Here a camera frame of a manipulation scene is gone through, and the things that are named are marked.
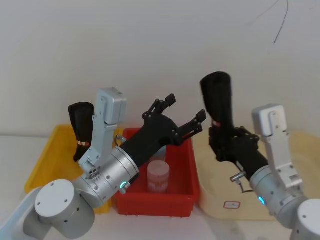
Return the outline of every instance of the robotic hand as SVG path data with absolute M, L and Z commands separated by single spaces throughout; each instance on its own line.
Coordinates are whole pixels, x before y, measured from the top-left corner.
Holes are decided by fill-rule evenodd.
M 0 239 L 43 240 L 51 227 L 68 239 L 86 234 L 95 220 L 93 208 L 101 207 L 117 191 L 124 194 L 151 156 L 166 145 L 180 146 L 203 130 L 205 110 L 181 127 L 162 115 L 175 102 L 173 94 L 157 99 L 142 115 L 141 130 L 111 149 L 126 99 L 115 88 L 101 89 L 93 116 L 92 145 L 79 160 L 84 174 L 74 182 L 55 180 L 27 195 L 0 229 Z
M 291 240 L 320 240 L 320 200 L 307 199 L 303 181 L 295 169 L 283 106 L 270 104 L 253 110 L 256 133 L 266 144 L 268 160 L 258 151 L 259 137 L 244 127 L 234 127 L 231 78 L 214 72 L 201 82 L 205 107 L 212 118 L 209 144 L 220 162 L 231 162 L 240 173 L 230 180 L 242 193 L 255 192 L 270 215 L 292 229 Z M 253 190 L 244 190 L 246 177 Z

